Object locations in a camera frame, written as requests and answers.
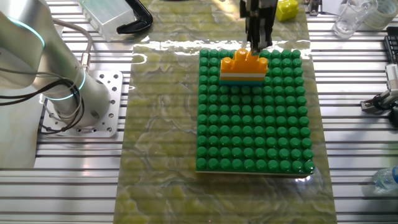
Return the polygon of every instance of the yellow lego brick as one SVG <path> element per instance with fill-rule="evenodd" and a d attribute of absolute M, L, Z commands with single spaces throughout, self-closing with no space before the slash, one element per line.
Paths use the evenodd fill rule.
<path fill-rule="evenodd" d="M 296 0 L 283 0 L 278 2 L 276 17 L 279 21 L 295 18 L 299 12 L 299 3 Z"/>

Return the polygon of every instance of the table surface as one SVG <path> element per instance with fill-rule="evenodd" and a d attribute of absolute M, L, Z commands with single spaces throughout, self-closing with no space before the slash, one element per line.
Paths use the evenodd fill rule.
<path fill-rule="evenodd" d="M 40 137 L 34 169 L 0 171 L 0 223 L 112 223 L 133 43 L 105 42 L 76 1 L 47 2 L 53 17 L 91 32 L 92 70 L 122 71 L 120 135 L 74 144 Z M 359 106 L 386 90 L 386 31 L 363 28 L 340 40 L 331 31 L 335 16 L 307 19 L 338 222 L 398 223 L 398 194 L 374 194 L 370 178 L 398 164 L 398 129 L 387 114 L 365 114 Z M 67 28 L 63 39 L 80 58 L 86 39 Z"/>

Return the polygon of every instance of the green marble mat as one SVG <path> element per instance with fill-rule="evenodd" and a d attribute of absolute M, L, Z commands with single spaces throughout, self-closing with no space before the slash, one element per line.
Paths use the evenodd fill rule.
<path fill-rule="evenodd" d="M 239 1 L 142 1 L 114 223 L 336 223 L 307 20 L 275 22 L 274 48 L 302 52 L 316 170 L 305 179 L 196 174 L 198 53 L 244 42 Z"/>

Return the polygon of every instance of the green lego baseplate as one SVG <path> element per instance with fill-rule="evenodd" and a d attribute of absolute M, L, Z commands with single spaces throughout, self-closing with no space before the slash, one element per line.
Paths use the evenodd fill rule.
<path fill-rule="evenodd" d="M 200 50 L 197 172 L 314 173 L 300 51 L 263 50 L 260 86 L 219 86 L 220 62 L 235 50 Z"/>

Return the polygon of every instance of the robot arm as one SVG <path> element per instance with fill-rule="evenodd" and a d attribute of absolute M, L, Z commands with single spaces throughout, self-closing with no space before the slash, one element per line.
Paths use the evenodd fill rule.
<path fill-rule="evenodd" d="M 246 18 L 246 33 L 252 53 L 258 54 L 272 45 L 277 4 L 278 0 L 240 0 L 240 16 Z"/>

